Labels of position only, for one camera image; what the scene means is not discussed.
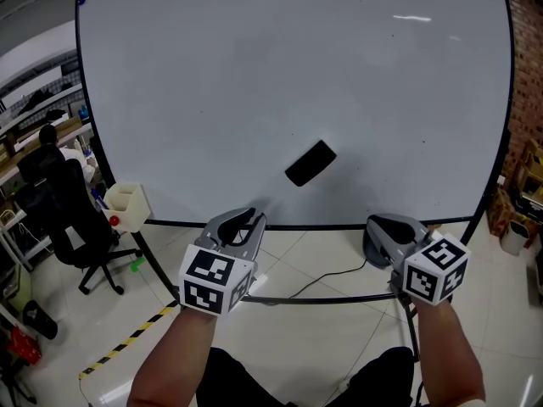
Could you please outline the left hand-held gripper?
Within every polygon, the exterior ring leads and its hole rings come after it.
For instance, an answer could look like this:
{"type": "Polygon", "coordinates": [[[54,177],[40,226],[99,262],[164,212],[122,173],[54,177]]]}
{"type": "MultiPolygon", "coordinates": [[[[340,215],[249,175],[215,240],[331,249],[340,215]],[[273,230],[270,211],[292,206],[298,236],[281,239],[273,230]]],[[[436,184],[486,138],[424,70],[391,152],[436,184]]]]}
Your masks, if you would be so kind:
{"type": "Polygon", "coordinates": [[[234,209],[211,219],[188,245],[178,273],[184,308],[225,315],[248,293],[266,229],[265,214],[234,209]]]}

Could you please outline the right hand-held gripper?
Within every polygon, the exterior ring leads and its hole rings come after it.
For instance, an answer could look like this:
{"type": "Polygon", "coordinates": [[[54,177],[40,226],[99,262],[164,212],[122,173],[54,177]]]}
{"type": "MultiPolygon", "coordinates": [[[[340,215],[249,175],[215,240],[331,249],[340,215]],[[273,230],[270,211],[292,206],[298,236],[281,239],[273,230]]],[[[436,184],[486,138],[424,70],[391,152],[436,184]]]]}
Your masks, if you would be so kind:
{"type": "Polygon", "coordinates": [[[440,304],[462,285],[471,257],[450,233],[404,215],[370,215],[362,245],[371,265],[391,269],[392,288],[427,304],[440,304]]]}

